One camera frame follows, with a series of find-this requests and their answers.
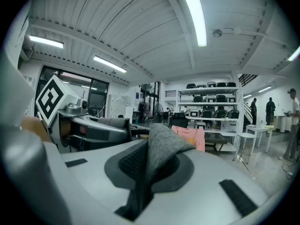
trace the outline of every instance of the person in black clothing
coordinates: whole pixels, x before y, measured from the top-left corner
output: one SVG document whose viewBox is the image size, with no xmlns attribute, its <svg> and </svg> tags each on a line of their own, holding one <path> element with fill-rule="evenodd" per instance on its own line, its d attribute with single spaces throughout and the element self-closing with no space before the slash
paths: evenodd
<svg viewBox="0 0 300 225">
<path fill-rule="evenodd" d="M 252 124 L 256 125 L 256 115 L 257 115 L 257 108 L 256 108 L 256 98 L 253 99 L 253 102 L 251 103 L 251 115 L 252 115 Z"/>
<path fill-rule="evenodd" d="M 275 104 L 272 101 L 272 98 L 269 98 L 269 101 L 266 105 L 266 121 L 267 125 L 270 125 L 270 123 L 274 120 L 274 111 L 275 111 Z"/>
</svg>

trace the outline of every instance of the linear light fixture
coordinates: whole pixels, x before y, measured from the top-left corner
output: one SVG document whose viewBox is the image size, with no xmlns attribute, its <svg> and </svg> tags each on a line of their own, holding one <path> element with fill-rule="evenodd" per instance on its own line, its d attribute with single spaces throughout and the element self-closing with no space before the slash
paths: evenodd
<svg viewBox="0 0 300 225">
<path fill-rule="evenodd" d="M 200 0 L 186 0 L 188 9 L 192 15 L 194 27 L 196 30 L 197 41 L 199 47 L 207 46 L 206 28 L 204 14 Z"/>
<path fill-rule="evenodd" d="M 88 89 L 90 89 L 90 87 L 88 87 L 88 86 L 83 86 L 83 85 L 81 85 L 83 88 L 88 88 Z"/>
<path fill-rule="evenodd" d="M 33 42 L 38 42 L 38 43 L 44 43 L 44 44 L 48 44 L 51 46 L 55 46 L 55 47 L 59 47 L 59 48 L 64 48 L 64 44 L 61 42 L 57 42 L 51 39 L 47 39 L 47 38 L 43 38 L 43 37 L 37 37 L 37 36 L 29 36 L 30 40 Z"/>
<path fill-rule="evenodd" d="M 267 90 L 267 89 L 269 89 L 269 88 L 271 88 L 272 86 L 269 86 L 269 87 L 266 87 L 266 88 L 264 88 L 264 89 L 262 89 L 262 90 L 260 90 L 260 91 L 258 91 L 258 92 L 263 92 L 263 91 L 265 91 L 265 90 Z"/>
<path fill-rule="evenodd" d="M 287 59 L 288 61 L 293 61 L 300 53 L 300 46 L 298 49 Z"/>
<path fill-rule="evenodd" d="M 114 65 L 114 64 L 112 64 L 112 63 L 110 63 L 110 62 L 108 62 L 108 61 L 106 61 L 106 60 L 104 60 L 102 58 L 100 58 L 100 57 L 95 56 L 94 60 L 97 61 L 97 62 L 101 62 L 101 63 L 103 63 L 105 65 L 108 65 L 108 66 L 110 66 L 110 67 L 112 67 L 112 68 L 114 68 L 114 69 L 116 69 L 116 70 L 118 70 L 120 72 L 123 72 L 123 73 L 127 72 L 125 69 L 122 69 L 122 68 L 120 68 L 120 67 L 118 67 L 118 66 L 116 66 L 116 65 Z"/>
</svg>

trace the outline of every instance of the gray pants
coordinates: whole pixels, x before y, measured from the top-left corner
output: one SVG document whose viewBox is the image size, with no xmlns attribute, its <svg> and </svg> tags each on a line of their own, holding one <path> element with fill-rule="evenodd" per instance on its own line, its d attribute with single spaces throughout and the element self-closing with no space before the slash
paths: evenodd
<svg viewBox="0 0 300 225">
<path fill-rule="evenodd" d="M 295 157 L 296 148 L 297 148 L 297 132 L 298 132 L 298 127 L 299 127 L 298 125 L 292 125 L 291 126 L 289 144 L 287 146 L 285 154 L 283 155 L 283 157 L 285 159 L 288 159 L 288 158 L 293 159 Z"/>
</svg>

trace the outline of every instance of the person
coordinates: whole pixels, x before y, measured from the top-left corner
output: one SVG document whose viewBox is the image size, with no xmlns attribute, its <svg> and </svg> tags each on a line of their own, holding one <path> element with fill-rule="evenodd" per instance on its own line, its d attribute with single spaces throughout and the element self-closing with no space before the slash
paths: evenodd
<svg viewBox="0 0 300 225">
<path fill-rule="evenodd" d="M 267 125 L 270 125 L 271 122 L 274 121 L 274 111 L 275 111 L 275 104 L 272 100 L 272 98 L 269 98 L 269 101 L 267 102 L 266 105 L 266 122 Z"/>
<path fill-rule="evenodd" d="M 251 115 L 252 115 L 252 124 L 256 125 L 256 115 L 257 115 L 257 108 L 256 108 L 256 98 L 253 99 L 253 102 L 251 103 Z"/>
<path fill-rule="evenodd" d="M 287 117 L 292 117 L 291 132 L 289 137 L 289 143 L 286 148 L 286 151 L 282 157 L 279 157 L 280 160 L 290 160 L 293 161 L 295 158 L 296 148 L 297 148 L 297 132 L 299 128 L 299 117 L 300 117 L 300 108 L 299 101 L 296 98 L 296 90 L 294 88 L 288 91 L 292 102 L 292 112 L 285 112 Z"/>
</svg>

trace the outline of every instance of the ceiling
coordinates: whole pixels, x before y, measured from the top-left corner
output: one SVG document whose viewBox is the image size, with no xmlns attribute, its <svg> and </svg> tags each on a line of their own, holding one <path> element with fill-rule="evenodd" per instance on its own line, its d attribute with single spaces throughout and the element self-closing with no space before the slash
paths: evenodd
<svg viewBox="0 0 300 225">
<path fill-rule="evenodd" d="M 300 41 L 273 0 L 201 0 L 207 47 L 198 47 L 185 0 L 32 0 L 27 35 L 64 43 L 32 43 L 33 58 L 111 78 L 125 85 L 200 74 L 276 75 Z M 234 34 L 234 28 L 240 28 Z M 222 30 L 221 37 L 212 32 Z M 93 60 L 99 56 L 126 73 Z"/>
</svg>

